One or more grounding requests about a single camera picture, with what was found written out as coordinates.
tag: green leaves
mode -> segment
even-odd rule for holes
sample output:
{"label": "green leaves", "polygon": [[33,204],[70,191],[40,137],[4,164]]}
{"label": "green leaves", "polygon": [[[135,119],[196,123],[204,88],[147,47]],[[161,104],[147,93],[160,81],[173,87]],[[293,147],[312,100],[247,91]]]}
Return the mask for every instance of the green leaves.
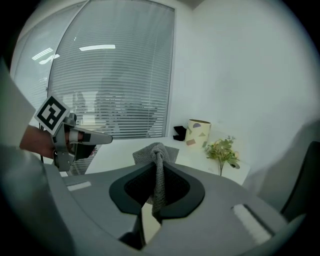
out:
{"label": "green leaves", "polygon": [[235,169],[240,168],[237,163],[239,161],[239,153],[232,150],[232,144],[235,139],[233,136],[228,136],[225,139],[220,138],[214,144],[209,144],[205,149],[207,158],[219,161],[220,175],[225,162],[228,162],[228,164]]}

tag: window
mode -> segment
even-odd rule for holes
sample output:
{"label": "window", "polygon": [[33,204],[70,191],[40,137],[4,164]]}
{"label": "window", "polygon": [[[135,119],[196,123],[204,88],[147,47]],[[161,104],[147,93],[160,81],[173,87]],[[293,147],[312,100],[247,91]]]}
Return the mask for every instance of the window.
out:
{"label": "window", "polygon": [[[36,110],[47,98],[53,53],[67,25],[82,5],[72,5],[50,15],[16,43],[10,75]],[[32,118],[30,125],[38,127],[39,123]]]}
{"label": "window", "polygon": [[[115,139],[163,137],[166,130],[174,10],[142,0],[90,1],[66,30],[48,93],[84,129]],[[84,173],[92,157],[74,163]]]}

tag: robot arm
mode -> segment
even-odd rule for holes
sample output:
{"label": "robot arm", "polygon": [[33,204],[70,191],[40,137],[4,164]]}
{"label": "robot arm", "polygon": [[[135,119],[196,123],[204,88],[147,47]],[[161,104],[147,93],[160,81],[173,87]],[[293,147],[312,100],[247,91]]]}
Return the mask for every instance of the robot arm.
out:
{"label": "robot arm", "polygon": [[[76,127],[77,116],[56,97],[50,96],[42,104],[35,119],[51,134],[54,145],[53,163],[60,172],[68,172],[76,160],[87,158],[96,145],[109,144],[113,137],[91,130]],[[69,131],[69,144],[66,143],[65,133]]]}

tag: gray device housing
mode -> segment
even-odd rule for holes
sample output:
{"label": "gray device housing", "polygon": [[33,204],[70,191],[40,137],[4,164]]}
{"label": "gray device housing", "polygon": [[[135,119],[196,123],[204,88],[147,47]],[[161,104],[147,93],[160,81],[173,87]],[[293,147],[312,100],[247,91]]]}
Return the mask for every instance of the gray device housing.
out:
{"label": "gray device housing", "polygon": [[[123,238],[143,234],[141,214],[122,212],[109,189],[118,179],[148,165],[152,168],[153,163],[61,177],[57,167],[42,164],[29,152],[13,147],[4,152],[1,187],[7,201],[30,232],[61,255],[251,255],[256,244],[232,213],[237,204],[246,204],[274,234],[264,247],[280,244],[300,223],[298,219],[288,225],[272,207],[227,178],[166,163],[200,181],[205,196],[187,217],[163,219],[157,234],[138,250]],[[69,191],[69,186],[84,182],[90,185]]]}

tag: gray fabric cloth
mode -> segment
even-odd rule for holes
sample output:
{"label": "gray fabric cloth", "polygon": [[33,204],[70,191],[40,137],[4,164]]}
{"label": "gray fabric cloth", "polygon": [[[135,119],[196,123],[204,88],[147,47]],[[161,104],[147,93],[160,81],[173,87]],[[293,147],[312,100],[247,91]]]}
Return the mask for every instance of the gray fabric cloth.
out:
{"label": "gray fabric cloth", "polygon": [[167,203],[165,191],[165,175],[163,162],[175,163],[179,149],[155,142],[132,154],[134,163],[153,161],[156,164],[154,192],[147,203],[152,205],[152,214],[159,211]]}

